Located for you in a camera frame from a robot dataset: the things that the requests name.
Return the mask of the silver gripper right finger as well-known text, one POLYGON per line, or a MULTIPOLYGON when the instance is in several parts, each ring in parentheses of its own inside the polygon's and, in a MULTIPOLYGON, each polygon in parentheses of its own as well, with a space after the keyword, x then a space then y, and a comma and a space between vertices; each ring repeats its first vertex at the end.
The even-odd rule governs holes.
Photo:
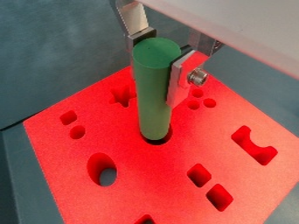
POLYGON ((189 44, 171 66, 166 103, 173 109, 187 98, 191 86, 202 86, 207 81, 210 74, 203 65, 222 47, 223 44, 215 38, 191 29, 189 44))

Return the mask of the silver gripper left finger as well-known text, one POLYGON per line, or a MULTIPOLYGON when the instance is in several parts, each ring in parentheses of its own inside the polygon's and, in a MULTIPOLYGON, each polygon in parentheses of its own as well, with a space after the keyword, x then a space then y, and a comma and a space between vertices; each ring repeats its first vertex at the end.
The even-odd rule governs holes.
POLYGON ((134 47, 143 40, 157 37, 157 29, 150 26, 146 8, 137 0, 117 0, 115 7, 126 36, 130 63, 134 63, 134 47))

